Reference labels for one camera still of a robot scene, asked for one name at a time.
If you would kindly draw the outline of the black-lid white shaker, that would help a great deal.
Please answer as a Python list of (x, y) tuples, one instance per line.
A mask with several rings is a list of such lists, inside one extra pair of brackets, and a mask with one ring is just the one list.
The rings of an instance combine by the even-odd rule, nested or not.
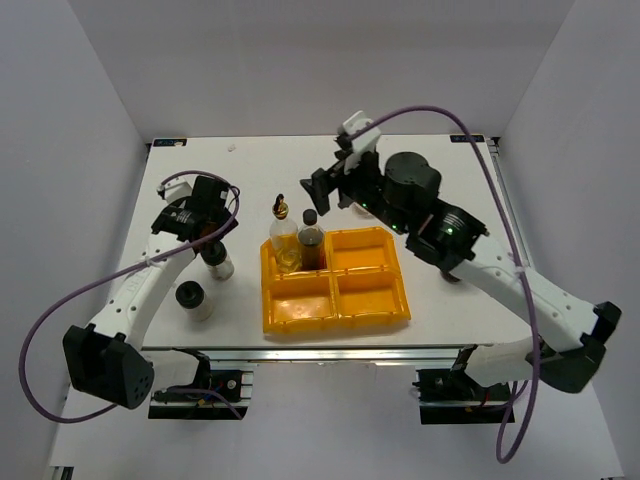
[(175, 291), (175, 298), (191, 321), (203, 322), (213, 312), (212, 300), (196, 281), (181, 283)]

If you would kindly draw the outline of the black-lid shaker with knob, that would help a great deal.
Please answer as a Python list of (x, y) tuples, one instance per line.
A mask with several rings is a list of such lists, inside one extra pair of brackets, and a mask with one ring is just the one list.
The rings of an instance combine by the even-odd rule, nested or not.
[(226, 281), (234, 274), (233, 262), (222, 242), (208, 244), (201, 251), (201, 258), (215, 280)]

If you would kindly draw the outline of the red-lid dark sauce jar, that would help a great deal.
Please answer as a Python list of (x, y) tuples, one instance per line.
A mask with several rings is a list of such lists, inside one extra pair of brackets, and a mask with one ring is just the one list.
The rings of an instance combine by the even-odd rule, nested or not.
[(442, 277), (442, 279), (446, 282), (448, 282), (449, 284), (459, 284), (461, 282), (461, 279), (452, 275), (450, 272), (446, 272), (446, 271), (441, 271), (440, 275)]

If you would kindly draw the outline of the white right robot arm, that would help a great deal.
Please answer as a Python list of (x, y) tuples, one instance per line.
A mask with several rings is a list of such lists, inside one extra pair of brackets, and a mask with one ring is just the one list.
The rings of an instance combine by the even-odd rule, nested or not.
[(330, 193), (337, 192), (341, 207), (356, 203), (405, 235), (415, 257), (536, 323), (536, 332), (523, 340), (462, 349), (445, 388), (472, 399), (495, 384), (538, 378), (564, 393), (581, 392), (599, 370), (620, 309), (580, 300), (517, 265), (484, 223), (439, 199), (440, 183), (440, 172), (413, 152), (396, 153), (384, 165), (377, 154), (366, 153), (351, 170), (338, 161), (300, 182), (320, 215), (330, 209)]

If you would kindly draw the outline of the clear oil bottle gold spout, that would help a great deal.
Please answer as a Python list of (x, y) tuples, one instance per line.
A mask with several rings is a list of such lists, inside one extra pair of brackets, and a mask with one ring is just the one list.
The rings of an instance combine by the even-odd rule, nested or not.
[(275, 198), (272, 214), (274, 220), (269, 229), (270, 241), (278, 269), (293, 273), (301, 268), (301, 254), (297, 240), (298, 225), (289, 217), (289, 207), (284, 195)]

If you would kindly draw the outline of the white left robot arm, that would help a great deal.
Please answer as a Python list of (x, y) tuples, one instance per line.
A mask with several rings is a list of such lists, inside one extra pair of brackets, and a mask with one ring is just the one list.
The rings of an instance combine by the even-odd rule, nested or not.
[(239, 189), (200, 174), (181, 194), (158, 188), (166, 202), (151, 223), (135, 268), (84, 327), (72, 326), (62, 341), (72, 386), (127, 409), (151, 391), (155, 371), (141, 354), (146, 332), (170, 287), (209, 244), (237, 227)]

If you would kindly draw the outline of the glass jar white contents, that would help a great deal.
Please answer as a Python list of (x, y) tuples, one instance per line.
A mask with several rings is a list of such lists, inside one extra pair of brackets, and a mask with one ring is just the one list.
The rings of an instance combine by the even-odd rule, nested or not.
[(354, 212), (362, 218), (372, 218), (373, 215), (363, 206), (358, 203), (352, 205)]

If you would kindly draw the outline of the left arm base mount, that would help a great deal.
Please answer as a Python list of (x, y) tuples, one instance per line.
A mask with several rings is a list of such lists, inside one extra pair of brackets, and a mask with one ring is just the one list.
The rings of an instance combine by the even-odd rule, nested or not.
[(155, 374), (148, 419), (236, 421), (247, 414), (254, 379), (249, 366), (193, 349), (151, 351), (145, 359)]

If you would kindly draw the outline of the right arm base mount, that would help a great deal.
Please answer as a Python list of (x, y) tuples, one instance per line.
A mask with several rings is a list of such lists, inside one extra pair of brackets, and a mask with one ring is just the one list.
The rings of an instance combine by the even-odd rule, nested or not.
[(500, 424), (512, 389), (508, 384), (482, 387), (465, 367), (476, 345), (458, 352), (449, 368), (422, 368), (412, 383), (419, 401), (422, 425)]

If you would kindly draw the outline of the dark sauce bottle black cap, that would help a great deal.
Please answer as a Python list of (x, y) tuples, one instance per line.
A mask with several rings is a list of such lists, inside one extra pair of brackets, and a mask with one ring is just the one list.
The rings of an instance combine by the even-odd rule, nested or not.
[(314, 209), (306, 209), (303, 223), (298, 230), (301, 265), (305, 271), (322, 270), (326, 267), (324, 240), (325, 232), (318, 224), (318, 214)]

